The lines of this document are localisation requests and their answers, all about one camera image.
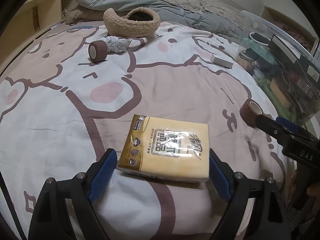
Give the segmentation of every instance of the wooden headboard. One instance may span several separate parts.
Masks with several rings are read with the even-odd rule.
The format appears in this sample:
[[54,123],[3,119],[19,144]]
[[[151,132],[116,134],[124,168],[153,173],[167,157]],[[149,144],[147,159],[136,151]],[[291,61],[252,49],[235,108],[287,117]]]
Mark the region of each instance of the wooden headboard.
[[0,74],[35,39],[63,22],[74,0],[27,0],[0,36]]

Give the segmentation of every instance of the cartoon character print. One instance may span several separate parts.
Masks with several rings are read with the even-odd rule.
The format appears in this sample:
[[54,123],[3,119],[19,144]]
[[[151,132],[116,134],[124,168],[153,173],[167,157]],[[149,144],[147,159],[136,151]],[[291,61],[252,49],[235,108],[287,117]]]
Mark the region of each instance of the cartoon character print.
[[[75,27],[50,35],[47,38],[50,42],[45,39],[23,58],[34,61],[33,74],[25,71],[21,76],[21,70],[17,70],[8,79],[10,84],[24,84],[26,90],[41,86],[68,99],[83,120],[97,160],[109,147],[121,153],[132,115],[136,113],[208,123],[211,147],[233,170],[255,179],[264,178],[272,171],[275,179],[283,180],[283,169],[278,168],[278,161],[273,161],[276,156],[270,157],[271,141],[261,131],[248,127],[240,117],[242,103],[252,97],[250,89],[241,82],[247,73],[234,65],[232,70],[239,72],[235,78],[230,70],[210,61],[212,53],[228,57],[235,50],[230,46],[225,50],[223,45],[228,41],[223,38],[207,32],[199,35],[198,30],[194,30],[195,35],[190,32],[189,28],[183,31],[178,25],[162,23],[156,36],[133,39],[128,53],[110,54],[106,61],[94,64],[89,60],[87,47],[106,34],[105,28]],[[64,43],[61,42],[63,35],[66,35]],[[46,64],[46,59],[51,59],[50,64]],[[150,203],[152,209],[135,205],[134,198],[127,199],[119,215],[111,216],[114,207],[119,205],[120,193],[126,194],[122,187],[115,185],[125,185],[133,195],[149,196],[144,203]],[[95,206],[112,239],[119,236],[183,239],[188,234],[194,235],[194,239],[208,239],[224,211],[211,182],[181,187],[174,182],[133,180],[115,171],[106,192]],[[193,215],[186,206],[193,207]],[[132,223],[132,212],[138,212],[139,217],[135,220],[137,224],[131,224],[132,230],[126,233],[127,225]],[[150,213],[160,216],[146,222]],[[139,225],[145,224],[148,230],[143,227],[141,234]]]

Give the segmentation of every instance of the bed sheet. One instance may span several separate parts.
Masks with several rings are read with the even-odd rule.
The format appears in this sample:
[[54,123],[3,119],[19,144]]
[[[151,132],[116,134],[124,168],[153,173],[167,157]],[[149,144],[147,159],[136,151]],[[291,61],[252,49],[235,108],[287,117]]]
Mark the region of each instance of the bed sheet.
[[[273,118],[275,108],[240,65],[210,61],[212,54],[234,57],[236,43],[162,22],[154,36],[132,39],[128,52],[95,64],[88,46],[107,35],[102,22],[57,29],[33,43],[0,83],[0,170],[26,235],[45,179],[70,179],[107,148],[119,157],[134,114],[207,123],[222,161],[248,178],[273,176],[286,195],[293,161],[239,114],[247,98]],[[211,181],[155,181],[118,170],[93,206],[112,240],[207,240],[226,208]],[[82,239],[70,201],[68,209]],[[0,211],[16,232],[2,194]]]

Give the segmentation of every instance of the green item in bin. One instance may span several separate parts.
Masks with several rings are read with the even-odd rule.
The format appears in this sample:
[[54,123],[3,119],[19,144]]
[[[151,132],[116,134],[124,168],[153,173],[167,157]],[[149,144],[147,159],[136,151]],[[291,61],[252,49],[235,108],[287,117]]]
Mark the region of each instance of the green item in bin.
[[257,53],[260,57],[265,59],[271,65],[277,64],[277,62],[276,62],[275,58],[272,56],[272,54],[267,49],[265,49],[263,46],[254,42],[253,40],[251,40],[249,38],[245,38],[245,39],[243,39],[243,44],[241,44],[241,45],[246,47],[247,49],[251,48],[255,53]]
[[280,100],[277,98],[275,93],[270,88],[270,81],[268,79],[262,79],[258,81],[258,85],[261,87],[262,91],[267,95],[272,104],[277,110],[279,116],[295,123],[296,117],[287,108],[285,108]]

